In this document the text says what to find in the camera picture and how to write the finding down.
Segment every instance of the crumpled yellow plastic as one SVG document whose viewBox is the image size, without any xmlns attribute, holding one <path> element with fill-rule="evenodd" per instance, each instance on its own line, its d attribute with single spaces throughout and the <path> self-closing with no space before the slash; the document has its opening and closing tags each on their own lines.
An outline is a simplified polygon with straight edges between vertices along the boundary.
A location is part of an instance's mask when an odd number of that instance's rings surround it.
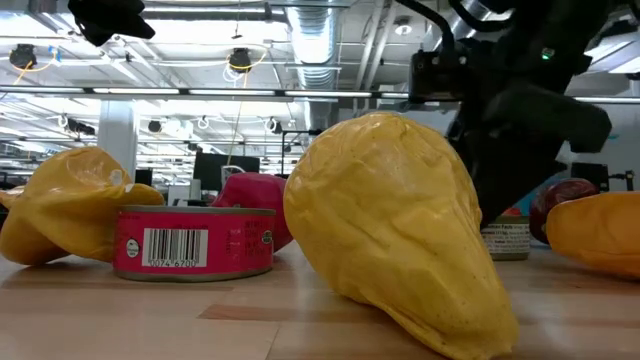
<svg viewBox="0 0 640 360">
<path fill-rule="evenodd" d="M 603 193 L 555 206 L 547 218 L 553 251 L 602 272 L 640 278 L 640 193 Z"/>
<path fill-rule="evenodd" d="M 284 212 L 337 293 L 450 358 L 511 352 L 518 325 L 480 235 L 473 184 L 436 131 L 391 113 L 339 123 L 289 177 Z"/>
<path fill-rule="evenodd" d="M 109 262 L 118 208 L 164 203 L 162 194 L 133 184 L 124 169 L 97 147 L 56 154 L 17 194 L 0 196 L 10 209 L 0 233 L 0 254 L 24 265 L 69 254 Z"/>
</svg>

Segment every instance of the wooden tabletop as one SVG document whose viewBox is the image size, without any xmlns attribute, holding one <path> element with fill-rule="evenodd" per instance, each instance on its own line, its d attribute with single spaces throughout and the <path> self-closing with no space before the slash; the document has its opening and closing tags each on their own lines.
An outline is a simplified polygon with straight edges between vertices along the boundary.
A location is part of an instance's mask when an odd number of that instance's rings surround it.
<svg viewBox="0 0 640 360">
<path fill-rule="evenodd" d="M 507 359 L 640 359 L 640 283 L 542 249 L 497 266 L 521 326 Z M 296 244 L 242 280 L 138 283 L 70 257 L 0 260 L 0 283 L 2 360 L 440 359 L 382 312 L 332 293 Z"/>
</svg>

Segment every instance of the barcode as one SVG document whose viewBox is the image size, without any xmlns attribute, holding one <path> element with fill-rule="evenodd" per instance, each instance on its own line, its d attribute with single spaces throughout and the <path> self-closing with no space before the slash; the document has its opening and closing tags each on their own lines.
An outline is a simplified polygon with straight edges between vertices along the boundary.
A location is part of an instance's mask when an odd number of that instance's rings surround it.
<svg viewBox="0 0 640 360">
<path fill-rule="evenodd" d="M 142 266 L 207 266 L 208 230 L 144 229 Z"/>
</svg>

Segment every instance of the tin can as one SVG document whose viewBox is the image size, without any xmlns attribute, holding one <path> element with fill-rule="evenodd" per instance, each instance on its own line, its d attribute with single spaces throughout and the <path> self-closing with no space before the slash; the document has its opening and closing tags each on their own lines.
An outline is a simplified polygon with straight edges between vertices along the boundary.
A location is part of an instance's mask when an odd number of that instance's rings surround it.
<svg viewBox="0 0 640 360">
<path fill-rule="evenodd" d="M 138 281 L 204 282 L 265 273 L 275 211 L 126 206 L 116 229 L 114 272 Z"/>
<path fill-rule="evenodd" d="M 500 216 L 481 233 L 493 260 L 526 260 L 529 257 L 529 217 Z"/>
</svg>

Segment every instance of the yellow cable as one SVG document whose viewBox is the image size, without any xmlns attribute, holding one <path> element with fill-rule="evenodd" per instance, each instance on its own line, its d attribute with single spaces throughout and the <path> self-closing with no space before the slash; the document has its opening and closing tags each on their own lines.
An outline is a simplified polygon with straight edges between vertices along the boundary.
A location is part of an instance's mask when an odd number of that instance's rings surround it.
<svg viewBox="0 0 640 360">
<path fill-rule="evenodd" d="M 249 73 L 246 73 L 244 76 L 244 84 L 242 85 L 243 89 L 247 88 L 247 80 L 249 79 Z M 229 147 L 229 157 L 227 158 L 227 166 L 231 165 L 231 154 L 233 154 L 233 146 L 236 142 L 236 134 L 238 133 L 238 125 L 240 124 L 240 114 L 242 114 L 242 104 L 244 101 L 240 101 L 240 107 L 238 108 L 238 117 L 236 117 L 236 124 L 233 127 L 233 136 L 231 137 L 231 146 Z"/>
<path fill-rule="evenodd" d="M 231 65 L 231 63 L 229 62 L 229 57 L 230 56 L 227 56 L 227 64 L 229 64 L 229 67 L 231 67 L 234 70 L 247 70 L 247 69 L 251 69 L 252 67 L 254 67 L 256 65 L 260 65 L 266 56 L 267 56 L 267 50 L 265 50 L 264 53 L 262 53 L 262 57 L 260 58 L 260 60 L 258 60 L 257 63 L 251 64 L 251 65 L 247 65 L 247 66 L 234 66 L 234 65 Z"/>
<path fill-rule="evenodd" d="M 15 65 L 11 65 L 13 66 L 14 69 L 19 70 L 19 71 L 25 71 L 25 72 L 38 72 L 38 71 L 42 71 L 45 70 L 46 68 L 48 68 L 49 66 L 51 66 L 51 64 L 53 64 L 54 61 L 56 61 L 56 52 L 53 52 L 53 57 L 51 58 L 51 61 L 49 61 L 49 63 L 39 69 L 29 69 L 29 66 L 31 66 L 32 62 L 29 62 L 29 65 L 27 65 L 27 67 L 25 67 L 24 69 L 20 69 L 19 67 L 15 66 Z"/>
<path fill-rule="evenodd" d="M 18 76 L 16 81 L 13 82 L 13 85 L 18 85 L 20 80 L 22 80 L 22 77 L 24 76 L 24 74 L 27 73 L 27 69 L 29 68 L 29 66 L 31 66 L 32 63 L 33 63 L 33 61 L 29 61 L 29 63 L 27 64 L 27 66 L 24 69 L 17 68 L 18 70 L 21 70 L 21 72 L 20 72 L 20 76 Z"/>
</svg>

